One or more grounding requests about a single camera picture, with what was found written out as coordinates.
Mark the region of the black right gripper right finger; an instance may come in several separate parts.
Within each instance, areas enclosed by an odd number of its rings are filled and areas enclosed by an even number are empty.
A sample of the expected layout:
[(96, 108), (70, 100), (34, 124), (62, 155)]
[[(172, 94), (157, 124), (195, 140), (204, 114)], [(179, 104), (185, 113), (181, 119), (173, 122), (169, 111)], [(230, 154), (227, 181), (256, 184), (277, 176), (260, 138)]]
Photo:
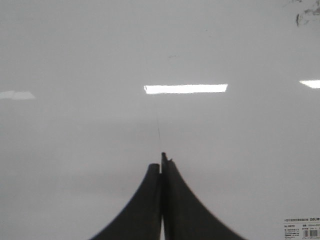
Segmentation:
[(166, 240), (242, 240), (195, 196), (175, 162), (161, 153), (162, 216)]

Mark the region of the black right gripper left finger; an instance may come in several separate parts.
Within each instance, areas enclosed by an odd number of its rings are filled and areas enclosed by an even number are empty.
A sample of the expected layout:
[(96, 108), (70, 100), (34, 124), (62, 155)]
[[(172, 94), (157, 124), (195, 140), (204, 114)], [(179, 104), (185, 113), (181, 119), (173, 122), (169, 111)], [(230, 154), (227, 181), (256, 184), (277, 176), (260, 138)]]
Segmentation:
[(162, 176), (160, 165), (151, 163), (132, 198), (93, 240), (159, 240), (161, 238)]

